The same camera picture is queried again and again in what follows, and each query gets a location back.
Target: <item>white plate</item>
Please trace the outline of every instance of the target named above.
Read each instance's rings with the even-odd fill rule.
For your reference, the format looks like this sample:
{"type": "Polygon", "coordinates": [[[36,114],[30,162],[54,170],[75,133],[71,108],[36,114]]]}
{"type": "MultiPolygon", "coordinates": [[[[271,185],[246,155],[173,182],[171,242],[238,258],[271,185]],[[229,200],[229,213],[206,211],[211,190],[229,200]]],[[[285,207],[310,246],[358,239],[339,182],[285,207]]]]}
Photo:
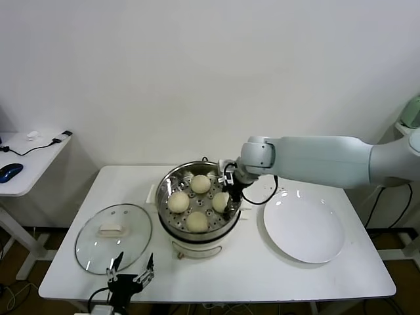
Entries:
{"type": "Polygon", "coordinates": [[[343,248],[345,233],[328,202],[302,190],[282,190],[265,206],[264,224],[273,242],[306,263],[326,263],[343,248]]]}

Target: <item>white wall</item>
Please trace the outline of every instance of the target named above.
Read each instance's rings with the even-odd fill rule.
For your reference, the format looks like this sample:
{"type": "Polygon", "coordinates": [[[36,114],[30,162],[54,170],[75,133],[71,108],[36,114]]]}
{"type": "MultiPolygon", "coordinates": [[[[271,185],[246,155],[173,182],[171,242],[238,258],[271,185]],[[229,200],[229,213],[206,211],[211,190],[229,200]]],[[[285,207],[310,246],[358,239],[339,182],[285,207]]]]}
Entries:
{"type": "Polygon", "coordinates": [[[9,207],[26,225],[67,225],[103,165],[234,158],[249,135],[375,142],[420,90],[419,10],[415,0],[2,1],[3,130],[75,133],[58,188],[50,171],[28,197],[42,215],[9,207]]]}

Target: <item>black cable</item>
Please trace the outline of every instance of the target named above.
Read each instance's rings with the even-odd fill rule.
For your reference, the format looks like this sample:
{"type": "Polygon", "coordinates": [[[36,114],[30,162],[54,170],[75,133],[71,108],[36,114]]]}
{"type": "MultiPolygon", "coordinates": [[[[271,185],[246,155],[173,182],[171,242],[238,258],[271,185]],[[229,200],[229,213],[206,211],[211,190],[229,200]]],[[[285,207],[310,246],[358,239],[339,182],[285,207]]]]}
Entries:
{"type": "Polygon", "coordinates": [[[92,309],[91,309],[91,304],[92,304],[92,299],[93,299],[93,297],[94,297],[96,294],[98,294],[99,292],[103,292],[103,291],[106,291],[106,290],[108,290],[108,288],[107,288],[107,287],[101,287],[100,289],[97,289],[94,293],[92,293],[91,297],[89,297],[89,300],[87,301],[87,312],[88,312],[88,313],[91,313],[91,312],[92,312],[92,309]]]}
{"type": "Polygon", "coordinates": [[[363,307],[363,315],[368,315],[368,310],[366,308],[367,303],[368,303],[368,300],[364,300],[363,301],[363,305],[362,305],[362,307],[363,307]]]}
{"type": "Polygon", "coordinates": [[[273,193],[270,195],[270,197],[268,197],[266,200],[262,202],[254,202],[246,198],[243,192],[241,192],[242,198],[248,201],[249,203],[252,203],[253,205],[264,205],[265,203],[269,202],[271,198],[273,198],[274,195],[276,194],[277,188],[278,188],[278,177],[276,175],[274,175],[273,177],[274,177],[274,182],[276,183],[276,187],[274,188],[273,193]]]}
{"type": "Polygon", "coordinates": [[[31,150],[28,150],[28,151],[26,151],[25,153],[19,153],[19,152],[16,152],[16,151],[12,150],[12,149],[9,149],[9,150],[7,150],[7,151],[5,151],[5,152],[10,151],[10,152],[13,152],[13,153],[17,154],[18,156],[25,156],[26,154],[28,154],[28,153],[30,153],[30,152],[32,152],[32,151],[34,151],[34,150],[48,148],[49,146],[52,146],[54,143],[55,143],[55,142],[52,142],[52,143],[50,143],[50,144],[48,144],[48,145],[46,145],[46,146],[38,146],[38,147],[36,147],[36,148],[32,148],[31,150]]]}
{"type": "MultiPolygon", "coordinates": [[[[15,281],[12,284],[8,285],[7,287],[9,287],[10,289],[12,285],[19,284],[21,282],[26,282],[27,284],[31,284],[29,281],[23,280],[23,281],[15,281]]],[[[0,315],[10,314],[11,312],[14,312],[16,309],[22,306],[22,304],[24,304],[26,300],[28,300],[28,297],[31,294],[32,285],[29,285],[28,287],[29,287],[28,292],[26,293],[25,297],[20,301],[20,303],[16,304],[11,310],[7,310],[6,312],[0,313],[0,315]]]]}
{"type": "Polygon", "coordinates": [[[177,311],[177,310],[179,310],[179,308],[182,306],[182,304],[179,304],[177,307],[175,307],[174,308],[174,310],[172,311],[172,312],[170,312],[169,313],[169,315],[173,315],[173,314],[175,314],[175,312],[177,311]]]}
{"type": "Polygon", "coordinates": [[[379,198],[381,197],[381,194],[384,192],[384,190],[385,190],[385,187],[382,187],[381,190],[378,193],[378,196],[376,196],[376,200],[375,200],[375,203],[373,204],[372,210],[370,211],[369,218],[367,219],[367,221],[365,223],[365,228],[368,227],[370,219],[372,219],[373,212],[376,209],[376,205],[378,204],[379,198]]]}
{"type": "Polygon", "coordinates": [[[396,220],[394,221],[394,223],[392,223],[392,224],[389,226],[389,228],[393,228],[393,227],[394,227],[394,225],[395,225],[395,224],[397,224],[399,220],[401,220],[401,218],[402,218],[402,217],[406,214],[406,212],[407,212],[408,208],[409,208],[409,207],[410,207],[410,205],[411,205],[411,200],[413,199],[413,188],[411,187],[411,185],[410,185],[410,184],[407,184],[407,185],[408,185],[408,188],[409,188],[409,198],[408,198],[407,205],[406,205],[406,207],[404,208],[404,210],[401,212],[401,215],[398,217],[398,219],[396,219],[396,220]]]}
{"type": "Polygon", "coordinates": [[[224,176],[224,184],[225,184],[225,185],[227,185],[227,184],[228,184],[228,183],[227,183],[227,181],[228,181],[228,180],[227,180],[227,178],[228,178],[228,177],[226,176],[226,175],[227,175],[227,172],[226,172],[226,171],[228,170],[228,167],[229,167],[229,166],[236,167],[236,163],[227,163],[227,164],[224,166],[224,169],[223,169],[223,176],[224,176]]]}
{"type": "MultiPolygon", "coordinates": [[[[404,210],[401,212],[401,214],[400,214],[400,216],[387,228],[387,229],[391,229],[391,228],[393,228],[400,220],[401,220],[401,218],[406,214],[406,212],[407,212],[407,210],[408,210],[408,208],[410,207],[410,205],[411,205],[411,201],[412,201],[412,199],[413,199],[413,188],[411,187],[411,184],[410,183],[407,183],[407,186],[408,186],[408,188],[409,188],[409,197],[408,197],[408,201],[407,201],[407,205],[406,205],[406,207],[404,208],[404,210]]],[[[378,234],[375,234],[374,236],[372,236],[371,237],[371,239],[375,239],[375,238],[377,238],[378,236],[381,236],[383,233],[378,233],[378,234]]]]}
{"type": "Polygon", "coordinates": [[[397,304],[397,302],[395,302],[394,299],[392,298],[388,298],[388,299],[384,299],[385,302],[387,302],[397,313],[399,313],[400,315],[404,315],[404,311],[401,309],[400,305],[397,304]]]}

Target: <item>steamed bun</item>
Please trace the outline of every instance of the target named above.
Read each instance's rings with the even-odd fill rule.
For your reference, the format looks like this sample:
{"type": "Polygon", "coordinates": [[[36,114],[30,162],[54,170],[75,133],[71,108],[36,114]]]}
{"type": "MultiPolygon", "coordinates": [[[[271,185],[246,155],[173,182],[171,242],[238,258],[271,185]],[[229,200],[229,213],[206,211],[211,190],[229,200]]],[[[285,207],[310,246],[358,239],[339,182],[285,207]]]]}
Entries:
{"type": "Polygon", "coordinates": [[[174,213],[182,213],[190,206],[190,198],[184,192],[174,192],[168,200],[168,208],[174,213]]]}
{"type": "Polygon", "coordinates": [[[228,200],[229,200],[229,193],[218,192],[213,198],[213,200],[211,201],[213,209],[219,213],[224,212],[224,210],[226,209],[226,206],[228,205],[228,200]]]}
{"type": "Polygon", "coordinates": [[[208,223],[207,217],[201,212],[193,212],[186,218],[186,228],[190,232],[205,232],[208,223]]]}
{"type": "Polygon", "coordinates": [[[196,175],[191,180],[191,189],[196,194],[205,194],[209,191],[211,182],[205,175],[196,175]]]}

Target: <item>floor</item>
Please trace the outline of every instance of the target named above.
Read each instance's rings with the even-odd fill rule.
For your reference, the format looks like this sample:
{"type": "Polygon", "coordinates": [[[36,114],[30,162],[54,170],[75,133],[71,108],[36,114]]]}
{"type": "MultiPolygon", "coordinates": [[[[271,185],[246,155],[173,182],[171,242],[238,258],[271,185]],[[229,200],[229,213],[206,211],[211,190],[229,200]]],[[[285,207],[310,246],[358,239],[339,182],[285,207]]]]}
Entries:
{"type": "MultiPolygon", "coordinates": [[[[64,232],[55,232],[47,242],[47,249],[58,249],[61,241],[65,236],[64,232]]],[[[3,244],[7,242],[8,235],[0,230],[0,240],[3,244]]],[[[378,249],[384,248],[401,248],[402,244],[399,242],[396,236],[390,234],[384,234],[376,239],[374,243],[378,249]]],[[[0,284],[9,285],[14,283],[14,277],[20,268],[20,265],[24,262],[28,252],[20,244],[14,243],[9,252],[3,257],[0,262],[0,284]]],[[[416,266],[409,261],[394,261],[387,262],[386,266],[394,279],[397,286],[397,294],[394,300],[398,303],[400,308],[404,311],[405,315],[417,315],[420,314],[420,272],[416,266]]],[[[49,262],[37,262],[33,268],[29,281],[35,285],[40,285],[48,270],[49,262]]],[[[11,289],[14,292],[19,291],[25,286],[25,283],[16,283],[11,289]]],[[[19,303],[24,297],[26,292],[24,291],[16,299],[16,303],[19,303]]],[[[0,290],[0,315],[4,315],[7,303],[10,299],[10,294],[6,291],[3,294],[0,290]]],[[[321,309],[325,308],[328,303],[320,303],[321,309]]],[[[130,315],[149,315],[153,305],[150,304],[132,304],[129,310],[130,315]]],[[[250,314],[245,306],[234,306],[235,308],[229,312],[229,314],[250,314]]],[[[393,309],[381,299],[372,299],[366,302],[367,315],[382,314],[391,315],[397,314],[393,309]]],[[[250,304],[250,311],[254,315],[277,315],[279,314],[278,304],[250,304]]],[[[211,311],[205,309],[202,305],[190,306],[189,315],[223,315],[229,311],[228,307],[215,307],[211,311]]],[[[48,301],[42,299],[37,294],[36,289],[32,289],[28,299],[17,308],[15,311],[8,313],[12,315],[73,315],[77,312],[77,309],[67,302],[60,301],[48,301]]],[[[171,305],[171,315],[187,315],[188,305],[171,305]]],[[[280,314],[294,314],[294,315],[310,315],[310,307],[308,303],[287,303],[281,304],[280,314]]],[[[363,303],[359,303],[343,315],[364,315],[363,303]]]]}

